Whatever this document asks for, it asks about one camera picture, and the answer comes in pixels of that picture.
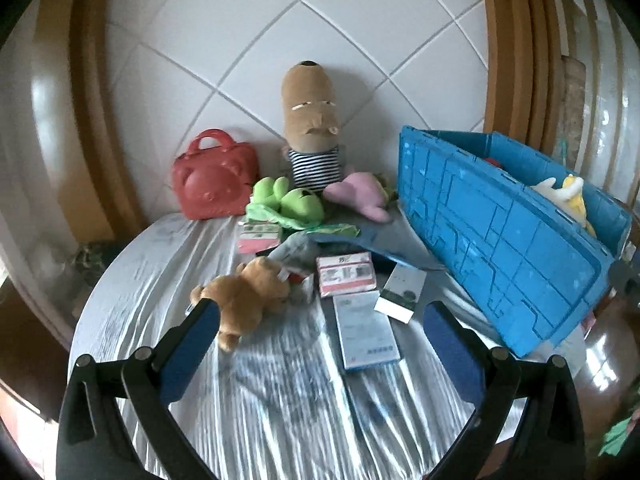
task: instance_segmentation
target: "doll's face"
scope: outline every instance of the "doll's face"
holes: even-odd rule
[[[297,152],[327,152],[338,145],[340,126],[334,92],[324,69],[303,61],[287,72],[282,83],[284,135]]]

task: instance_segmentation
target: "blue storage bin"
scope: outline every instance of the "blue storage bin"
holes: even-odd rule
[[[550,176],[558,187],[570,174],[548,156],[501,134],[405,126],[398,173],[411,226],[518,357],[561,342],[608,289],[631,215],[585,182],[593,238],[529,188]]]

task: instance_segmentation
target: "red object in crate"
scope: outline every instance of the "red object in crate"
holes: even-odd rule
[[[200,149],[210,137],[218,146]],[[183,214],[191,220],[243,215],[260,167],[254,147],[235,142],[223,130],[205,130],[191,141],[172,167],[174,192]]]

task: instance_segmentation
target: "bag handle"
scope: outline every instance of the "bag handle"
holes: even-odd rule
[[[199,152],[200,141],[207,138],[215,139],[220,144],[220,146],[223,147],[231,146],[236,143],[226,131],[212,128],[210,130],[204,130],[199,136],[193,139],[189,143],[187,153],[193,154]]]

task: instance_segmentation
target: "screw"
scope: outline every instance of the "screw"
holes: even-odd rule
[[[566,366],[565,358],[559,355],[554,355],[551,358],[551,362],[554,364],[554,366],[557,366],[558,368],[563,368]]]
[[[509,357],[509,351],[502,346],[497,346],[491,350],[491,355],[498,359],[498,361],[506,361]]]
[[[149,359],[151,357],[152,350],[148,346],[141,346],[135,352],[133,352],[133,357],[135,357],[138,361],[144,361],[145,359]]]
[[[91,356],[89,354],[82,354],[78,359],[76,359],[76,366],[84,367],[91,363]]]

